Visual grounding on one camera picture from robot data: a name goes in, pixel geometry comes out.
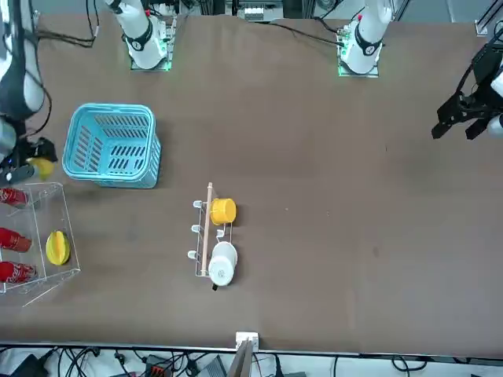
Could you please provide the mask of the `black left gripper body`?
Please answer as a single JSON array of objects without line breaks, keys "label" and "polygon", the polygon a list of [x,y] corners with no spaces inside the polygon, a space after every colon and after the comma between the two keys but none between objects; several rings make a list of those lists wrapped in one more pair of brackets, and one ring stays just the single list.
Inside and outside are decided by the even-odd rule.
[{"label": "black left gripper body", "polygon": [[456,88],[456,120],[485,119],[495,116],[494,91],[490,84],[477,85],[469,95],[463,92],[463,86]]}]

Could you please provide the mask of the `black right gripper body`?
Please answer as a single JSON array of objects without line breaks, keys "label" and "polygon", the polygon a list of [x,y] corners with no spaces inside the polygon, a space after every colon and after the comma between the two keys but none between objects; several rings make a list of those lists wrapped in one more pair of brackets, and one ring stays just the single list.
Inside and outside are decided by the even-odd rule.
[{"label": "black right gripper body", "polygon": [[19,183],[7,183],[6,182],[6,171],[10,167],[20,167],[27,165],[26,159],[23,154],[23,146],[17,145],[13,151],[1,161],[1,184],[2,185],[16,185]]}]

